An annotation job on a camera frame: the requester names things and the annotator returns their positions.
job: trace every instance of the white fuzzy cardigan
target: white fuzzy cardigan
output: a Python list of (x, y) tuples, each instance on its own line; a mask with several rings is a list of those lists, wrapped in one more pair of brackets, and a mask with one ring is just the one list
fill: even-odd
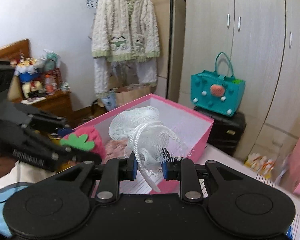
[(106, 57), (109, 62), (145, 62), (159, 57), (159, 33), (151, 0), (99, 0), (92, 55)]

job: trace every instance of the paper bag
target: paper bag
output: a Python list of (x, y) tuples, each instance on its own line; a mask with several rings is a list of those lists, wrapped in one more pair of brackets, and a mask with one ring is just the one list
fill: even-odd
[(116, 90), (115, 97), (117, 107), (123, 106), (138, 98), (149, 95), (151, 93), (150, 86), (128, 86), (121, 87)]

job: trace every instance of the bag handle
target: bag handle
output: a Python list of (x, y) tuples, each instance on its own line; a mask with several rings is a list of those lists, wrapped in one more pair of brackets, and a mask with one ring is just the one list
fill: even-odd
[(218, 62), (218, 58), (220, 57), (221, 54), (225, 55), (226, 59), (228, 60), (228, 62), (227, 62), (227, 63), (228, 63), (228, 68), (230, 68), (230, 70), (231, 70), (231, 72), (232, 72), (232, 76), (231, 76), (231, 77), (233, 77), (233, 78), (235, 79), (234, 73), (233, 73), (232, 63), (231, 63), (229, 57), (227, 56), (227, 54), (224, 53), (224, 52), (220, 52), (220, 53), (218, 54), (218, 56), (217, 56), (217, 58), (216, 58), (215, 71), (214, 71), (214, 72), (218, 74), (218, 70), (217, 70), (217, 62)]

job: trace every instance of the light blue fabric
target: light blue fabric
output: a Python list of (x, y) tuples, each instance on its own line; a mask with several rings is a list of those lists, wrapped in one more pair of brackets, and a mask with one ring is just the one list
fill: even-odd
[[(14, 193), (23, 190), (24, 188), (31, 185), (30, 183), (16, 183), (13, 185), (9, 185), (3, 189), (0, 189), (0, 202), (7, 200), (9, 197), (11, 197)], [(2, 234), (5, 237), (11, 237), (10, 230), (6, 224), (6, 222), (3, 219), (3, 207), (5, 203), (0, 204), (0, 234)]]
[[(231, 77), (218, 74), (217, 60), (224, 54), (228, 59), (228, 66), (232, 72)], [(222, 97), (211, 94), (211, 86), (220, 85), (225, 93)], [(245, 89), (245, 81), (234, 77), (231, 61), (224, 52), (220, 52), (216, 58), (215, 71), (204, 70), (201, 73), (191, 76), (191, 101), (196, 106), (204, 109), (233, 116), (238, 109)]]

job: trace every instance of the white wardrobe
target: white wardrobe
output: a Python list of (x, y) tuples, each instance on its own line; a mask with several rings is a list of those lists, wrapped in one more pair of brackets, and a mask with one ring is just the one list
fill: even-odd
[(235, 157), (288, 154), (300, 135), (300, 0), (187, 0), (179, 103), (193, 108), (190, 76), (214, 70), (221, 51), (246, 81)]

